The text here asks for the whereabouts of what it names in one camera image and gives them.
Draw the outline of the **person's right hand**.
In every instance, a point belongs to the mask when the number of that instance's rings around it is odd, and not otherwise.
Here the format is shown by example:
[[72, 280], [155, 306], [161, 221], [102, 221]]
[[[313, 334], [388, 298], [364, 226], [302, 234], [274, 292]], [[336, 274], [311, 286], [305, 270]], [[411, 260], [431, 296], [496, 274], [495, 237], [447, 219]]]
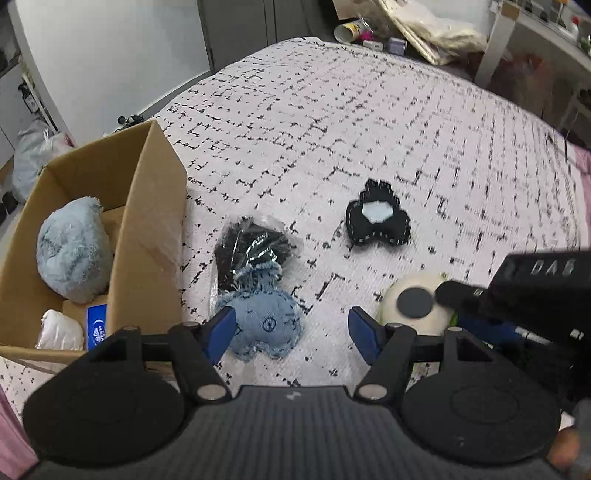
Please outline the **person's right hand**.
[[562, 429], [556, 436], [548, 454], [548, 462], [557, 470], [581, 475], [581, 468], [576, 464], [581, 453], [581, 442], [578, 430], [574, 427]]

